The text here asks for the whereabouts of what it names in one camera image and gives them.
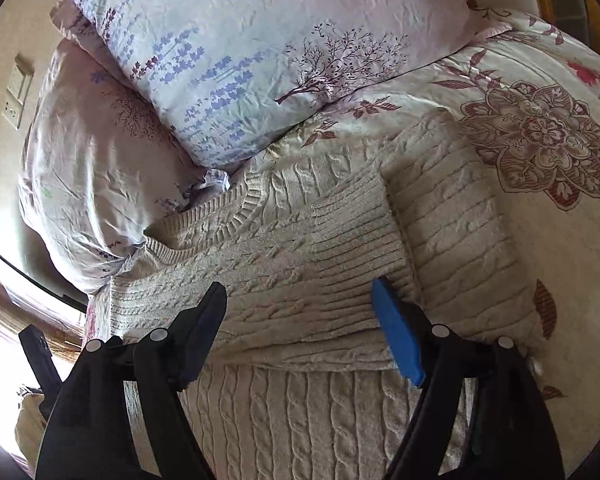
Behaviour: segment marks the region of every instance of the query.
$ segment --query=beige cable knit sweater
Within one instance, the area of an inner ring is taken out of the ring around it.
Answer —
[[[227,286],[226,319],[183,396],[218,478],[381,478],[416,393],[391,370],[370,305],[378,276],[461,335],[538,334],[484,169],[448,113],[319,152],[156,224],[110,286],[112,332],[131,338],[195,306],[212,280]],[[461,410],[448,465],[465,431]]]

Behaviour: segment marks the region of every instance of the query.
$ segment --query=pillow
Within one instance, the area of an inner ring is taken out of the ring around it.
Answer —
[[[193,160],[216,168],[489,25],[466,0],[74,1]]]
[[[146,227],[189,205],[204,176],[135,91],[62,40],[24,145],[19,194],[24,221],[66,279],[96,292]]]

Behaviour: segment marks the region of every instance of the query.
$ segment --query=blue gripper pad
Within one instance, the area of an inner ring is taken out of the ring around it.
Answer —
[[[420,345],[418,340],[401,316],[395,301],[398,300],[393,291],[383,280],[373,280],[371,285],[371,301],[376,311],[376,317],[384,331],[386,341],[398,370],[403,377],[411,380],[417,388],[422,386],[426,373],[422,367]]]

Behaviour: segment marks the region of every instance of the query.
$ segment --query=mattress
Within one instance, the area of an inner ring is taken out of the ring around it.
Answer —
[[[513,30],[328,105],[252,165],[329,153],[333,139],[396,136],[449,110],[488,168],[535,290],[545,342],[530,362],[571,472],[600,438],[600,56],[533,15],[486,13]],[[88,333],[114,332],[105,288],[91,298]],[[205,438],[208,452],[216,443]]]

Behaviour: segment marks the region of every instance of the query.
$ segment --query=beige wall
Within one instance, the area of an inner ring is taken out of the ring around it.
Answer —
[[[16,183],[22,143],[35,112],[42,79],[60,41],[48,18],[57,1],[6,0],[0,7],[0,111],[14,58],[20,55],[34,70],[19,131],[0,114],[0,253],[21,269],[41,265],[40,260],[44,260],[34,255],[27,262],[20,250],[24,237],[29,235],[20,219]]]

